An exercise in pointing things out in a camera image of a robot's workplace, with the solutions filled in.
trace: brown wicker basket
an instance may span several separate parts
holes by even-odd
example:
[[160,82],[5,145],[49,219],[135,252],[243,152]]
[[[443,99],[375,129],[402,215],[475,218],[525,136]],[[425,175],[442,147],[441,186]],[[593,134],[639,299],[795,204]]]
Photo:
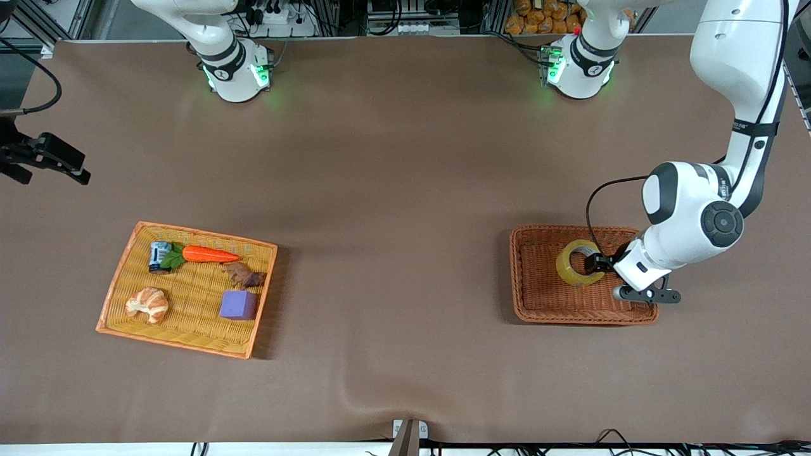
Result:
[[[634,228],[597,226],[594,235],[609,252],[628,242]],[[513,306],[518,318],[531,323],[563,325],[649,325],[659,318],[653,304],[614,299],[612,291],[622,285],[615,274],[576,288],[563,281],[555,259],[567,244],[590,239],[585,226],[521,225],[510,235],[510,269]],[[575,270],[583,270],[581,255],[572,256]]]

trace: brown table surface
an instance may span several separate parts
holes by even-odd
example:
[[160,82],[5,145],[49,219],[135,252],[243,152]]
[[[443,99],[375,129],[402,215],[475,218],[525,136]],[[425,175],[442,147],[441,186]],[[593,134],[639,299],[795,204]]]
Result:
[[[360,440],[405,416],[444,441],[811,437],[811,140],[793,99],[743,239],[674,273],[684,300],[655,325],[513,314],[514,226],[582,224],[600,183],[725,152],[732,108],[689,44],[629,39],[611,83],[574,101],[493,38],[296,41],[271,92],[230,105],[182,44],[60,43],[64,97],[18,125],[93,176],[0,179],[0,441]],[[52,90],[38,73],[26,103]],[[639,183],[593,210],[646,225]],[[138,220],[282,247],[261,359],[94,332]]]

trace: wicker basket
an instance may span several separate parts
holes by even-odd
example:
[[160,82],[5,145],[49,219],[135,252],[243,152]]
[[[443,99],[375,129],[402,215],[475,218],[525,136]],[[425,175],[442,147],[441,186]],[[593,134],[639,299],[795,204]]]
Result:
[[[228,320],[219,317],[222,293],[234,290],[229,275],[217,263],[186,263],[176,271],[150,273],[148,262],[153,241],[217,248],[240,256],[251,270],[268,273],[261,286],[254,320]],[[277,246],[227,234],[208,233],[181,226],[139,222],[132,231],[118,268],[109,285],[96,331],[144,342],[204,351],[215,355],[248,359],[253,351],[256,331],[270,287]],[[160,288],[169,299],[169,311],[155,324],[147,315],[128,317],[125,302],[146,286]],[[260,288],[249,289],[259,293]]]
[[[607,251],[628,242],[634,228],[594,228],[594,235]],[[659,318],[653,304],[619,301],[615,286],[622,285],[615,274],[576,288],[563,281],[555,258],[576,239],[590,239],[585,226],[522,225],[510,235],[510,266],[513,278],[513,306],[518,318],[532,323],[565,325],[649,325]],[[572,257],[575,270],[583,270],[582,256]]]

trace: purple foam block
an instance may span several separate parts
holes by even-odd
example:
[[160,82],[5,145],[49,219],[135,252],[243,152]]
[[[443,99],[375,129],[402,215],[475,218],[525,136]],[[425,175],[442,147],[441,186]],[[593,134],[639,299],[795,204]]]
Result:
[[226,291],[222,294],[220,316],[231,320],[253,320],[256,317],[256,295],[247,291]]

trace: tape roll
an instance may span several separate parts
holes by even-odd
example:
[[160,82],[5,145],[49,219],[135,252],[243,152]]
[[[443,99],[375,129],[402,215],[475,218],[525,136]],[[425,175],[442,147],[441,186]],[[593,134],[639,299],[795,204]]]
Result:
[[593,242],[585,239],[578,239],[572,241],[564,247],[563,251],[558,255],[555,260],[555,267],[558,270],[558,275],[564,282],[572,286],[586,286],[603,278],[605,273],[593,273],[587,276],[575,271],[572,268],[571,256],[574,252],[582,253],[585,256],[594,255],[599,253],[597,246]]

